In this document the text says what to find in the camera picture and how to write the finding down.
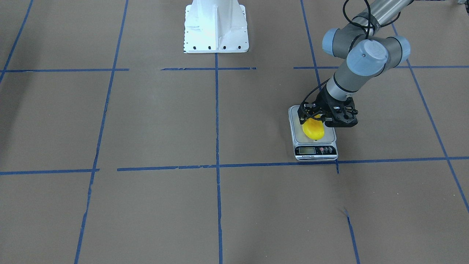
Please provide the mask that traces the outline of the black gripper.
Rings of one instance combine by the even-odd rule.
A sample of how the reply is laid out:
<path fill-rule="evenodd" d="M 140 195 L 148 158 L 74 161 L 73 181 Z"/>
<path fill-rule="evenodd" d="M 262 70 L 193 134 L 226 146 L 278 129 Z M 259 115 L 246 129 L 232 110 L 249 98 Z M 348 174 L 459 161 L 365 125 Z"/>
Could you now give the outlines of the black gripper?
<path fill-rule="evenodd" d="M 345 101 L 339 101 L 332 97 L 329 94 L 327 87 L 323 88 L 319 92 L 313 104 L 314 107 L 300 106 L 298 108 L 298 119 L 301 125 L 303 125 L 309 119 L 323 122 L 323 113 L 347 113 L 344 105 Z"/>

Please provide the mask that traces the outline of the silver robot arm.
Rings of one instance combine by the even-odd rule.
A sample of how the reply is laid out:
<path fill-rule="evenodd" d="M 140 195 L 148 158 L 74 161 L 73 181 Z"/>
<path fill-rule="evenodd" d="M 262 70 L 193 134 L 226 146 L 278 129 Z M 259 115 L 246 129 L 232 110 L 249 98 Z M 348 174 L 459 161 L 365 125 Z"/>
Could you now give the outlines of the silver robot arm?
<path fill-rule="evenodd" d="M 343 62 L 330 79 L 319 85 L 321 91 L 315 101 L 303 100 L 300 104 L 301 125 L 310 119 L 330 128 L 349 128 L 358 123 L 353 96 L 370 79 L 397 67 L 410 55 L 410 43 L 405 37 L 375 36 L 410 4 L 410 0 L 375 0 L 348 19 L 345 27 L 328 30 L 322 40 L 323 51 Z"/>

